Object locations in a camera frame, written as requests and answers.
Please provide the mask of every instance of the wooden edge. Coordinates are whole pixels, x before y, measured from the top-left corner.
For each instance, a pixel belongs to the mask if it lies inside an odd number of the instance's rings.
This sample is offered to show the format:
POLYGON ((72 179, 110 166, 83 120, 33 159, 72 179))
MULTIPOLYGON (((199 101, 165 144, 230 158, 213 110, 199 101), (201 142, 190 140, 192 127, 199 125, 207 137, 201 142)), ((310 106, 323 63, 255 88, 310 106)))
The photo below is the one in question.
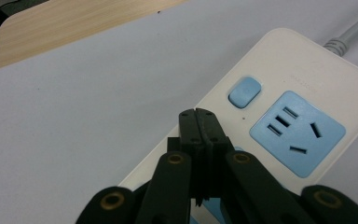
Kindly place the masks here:
POLYGON ((49 0, 0 27, 0 67, 187 0, 49 0))

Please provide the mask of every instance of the power socket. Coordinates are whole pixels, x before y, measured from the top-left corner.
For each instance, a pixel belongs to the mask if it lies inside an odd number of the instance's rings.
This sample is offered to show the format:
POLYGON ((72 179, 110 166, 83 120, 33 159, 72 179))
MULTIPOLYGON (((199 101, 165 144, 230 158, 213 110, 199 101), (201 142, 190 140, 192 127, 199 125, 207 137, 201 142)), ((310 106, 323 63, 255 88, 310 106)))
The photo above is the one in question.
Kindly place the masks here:
MULTIPOLYGON (((284 187, 299 194, 316 184, 358 135, 358 67, 294 31, 276 29, 195 107, 214 112, 234 147, 254 154, 284 187), (230 94, 247 78, 252 81, 244 85, 252 88, 244 92, 251 96, 235 105, 230 94), (290 120, 290 113, 298 121, 290 120)), ((167 137, 178 134, 176 126, 167 137)), ((167 137, 120 186, 136 189, 150 179, 167 150, 167 137)))
POLYGON ((309 176, 345 134, 345 128, 301 96, 286 91, 250 135, 299 177, 309 176))

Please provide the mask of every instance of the light blue socket panel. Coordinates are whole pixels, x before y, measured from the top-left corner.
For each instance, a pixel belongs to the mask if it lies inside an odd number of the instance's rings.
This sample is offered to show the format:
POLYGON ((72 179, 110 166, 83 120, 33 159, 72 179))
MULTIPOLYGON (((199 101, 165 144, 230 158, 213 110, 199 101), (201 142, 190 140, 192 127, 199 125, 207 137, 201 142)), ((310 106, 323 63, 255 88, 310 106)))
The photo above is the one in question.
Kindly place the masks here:
POLYGON ((345 135, 345 128, 301 96, 286 91, 250 135, 297 176, 309 176, 345 135))

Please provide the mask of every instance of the socket hole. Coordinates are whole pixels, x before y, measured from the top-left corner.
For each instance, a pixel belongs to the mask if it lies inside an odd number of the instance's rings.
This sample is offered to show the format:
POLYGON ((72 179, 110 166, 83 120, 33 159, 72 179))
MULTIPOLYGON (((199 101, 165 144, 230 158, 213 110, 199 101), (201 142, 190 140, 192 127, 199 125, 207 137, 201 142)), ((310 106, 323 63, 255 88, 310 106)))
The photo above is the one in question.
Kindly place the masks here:
POLYGON ((282 133, 281 133, 277 128, 275 128, 275 127, 272 126, 272 125, 269 125, 267 128, 269 128, 273 133, 275 133, 276 135, 278 135, 278 137, 282 135, 282 133))
POLYGON ((302 154, 307 154, 307 150, 301 147, 290 147, 290 150, 294 151, 294 152, 299 152, 302 154))
POLYGON ((316 126, 316 123, 312 123, 312 124, 310 125, 310 127, 312 128, 312 130, 313 130, 313 132, 315 133, 315 136, 316 136, 317 138, 322 137, 321 132, 319 132, 318 126, 316 126))
POLYGON ((275 118, 277 121, 279 121, 284 127, 289 127, 290 126, 290 123, 289 122, 287 122, 286 120, 284 120, 283 118, 281 118, 281 117, 279 117, 279 116, 277 116, 276 118, 275 118))
POLYGON ((298 114, 287 106, 284 107, 283 111, 286 112, 286 114, 288 114, 293 119, 298 118, 298 114))

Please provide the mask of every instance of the light wood surface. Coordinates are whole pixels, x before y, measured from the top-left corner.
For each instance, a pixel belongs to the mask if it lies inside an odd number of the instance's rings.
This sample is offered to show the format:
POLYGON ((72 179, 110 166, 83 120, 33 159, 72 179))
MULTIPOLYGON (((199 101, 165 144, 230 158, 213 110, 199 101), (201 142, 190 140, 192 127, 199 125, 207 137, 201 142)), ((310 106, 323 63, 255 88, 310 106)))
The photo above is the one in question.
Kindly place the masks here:
POLYGON ((157 13, 186 0, 49 0, 0 28, 0 67, 157 13))

